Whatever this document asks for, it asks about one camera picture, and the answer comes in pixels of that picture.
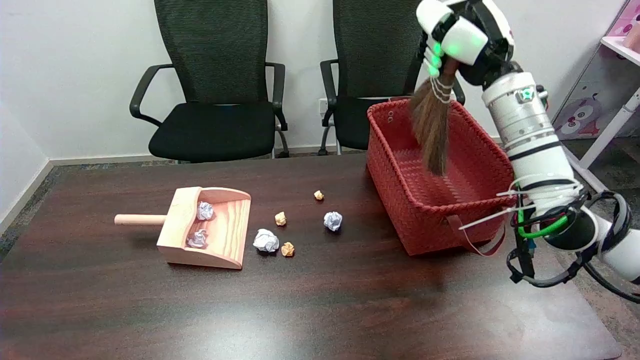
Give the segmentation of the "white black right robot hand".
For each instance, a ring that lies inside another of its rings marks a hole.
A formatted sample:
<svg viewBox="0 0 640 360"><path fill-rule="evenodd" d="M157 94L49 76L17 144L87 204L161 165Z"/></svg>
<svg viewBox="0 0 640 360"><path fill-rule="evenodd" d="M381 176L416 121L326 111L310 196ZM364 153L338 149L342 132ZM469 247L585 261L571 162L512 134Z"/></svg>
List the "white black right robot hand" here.
<svg viewBox="0 0 640 360"><path fill-rule="evenodd" d="M493 0L422 0L416 18L430 76L441 75L446 60L455 60L462 78L485 90L513 57L512 30Z"/></svg>

